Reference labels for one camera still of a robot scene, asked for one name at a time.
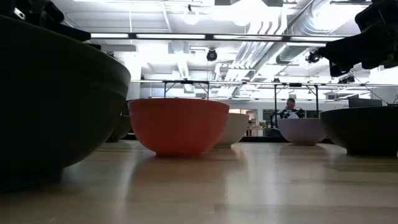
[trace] bowl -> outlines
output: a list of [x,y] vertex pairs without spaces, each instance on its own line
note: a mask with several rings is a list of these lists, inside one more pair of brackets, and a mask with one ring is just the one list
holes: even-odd
[[397,157],[398,106],[347,108],[320,114],[328,137],[348,155]]
[[54,173],[81,161],[118,122],[129,71],[47,29],[3,16],[0,27],[0,171]]
[[232,144],[242,139],[248,128],[249,115],[230,113],[226,122],[223,136],[218,141],[216,147],[230,148]]
[[117,125],[114,127],[112,134],[108,138],[107,142],[117,142],[119,139],[129,134],[131,130],[130,117],[121,115]]
[[278,127],[286,140],[299,146],[314,146],[326,138],[319,118],[278,119]]
[[191,157],[220,140],[229,106],[196,99],[129,102],[131,126],[140,143],[158,156]]

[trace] cable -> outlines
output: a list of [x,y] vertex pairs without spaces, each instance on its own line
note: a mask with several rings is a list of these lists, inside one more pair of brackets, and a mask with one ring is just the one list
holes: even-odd
[[373,95],[377,96],[381,101],[385,102],[388,105],[388,102],[386,100],[383,100],[380,96],[378,96],[377,94],[375,94],[369,87],[367,87],[365,84],[363,84],[358,78],[356,78],[355,75],[352,74],[352,76],[363,86],[365,86],[371,93],[373,93]]

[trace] ceiling light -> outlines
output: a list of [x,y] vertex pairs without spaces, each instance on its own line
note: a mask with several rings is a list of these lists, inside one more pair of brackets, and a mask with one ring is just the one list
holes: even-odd
[[92,39],[124,39],[129,38],[129,34],[91,34]]
[[281,41],[281,36],[274,35],[214,35],[215,40],[251,40],[251,41],[260,41],[267,40],[269,42],[272,41]]
[[204,40],[204,34],[137,34],[138,39],[193,39],[193,40]]
[[199,12],[185,11],[182,19],[188,25],[195,25],[197,22],[199,22]]
[[344,37],[333,37],[333,36],[302,36],[302,37],[291,37],[290,41],[297,41],[297,42],[332,42],[336,40],[343,39]]

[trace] security camera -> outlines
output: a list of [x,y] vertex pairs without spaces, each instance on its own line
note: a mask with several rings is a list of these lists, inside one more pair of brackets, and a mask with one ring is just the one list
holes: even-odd
[[217,60],[217,53],[215,49],[210,49],[209,52],[207,53],[207,61],[209,62],[214,62]]

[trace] lavender bowl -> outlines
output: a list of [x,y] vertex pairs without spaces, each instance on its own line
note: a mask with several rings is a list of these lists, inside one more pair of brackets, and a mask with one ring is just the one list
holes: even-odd
[[280,119],[278,127],[283,137],[295,145],[314,146],[326,138],[319,118]]

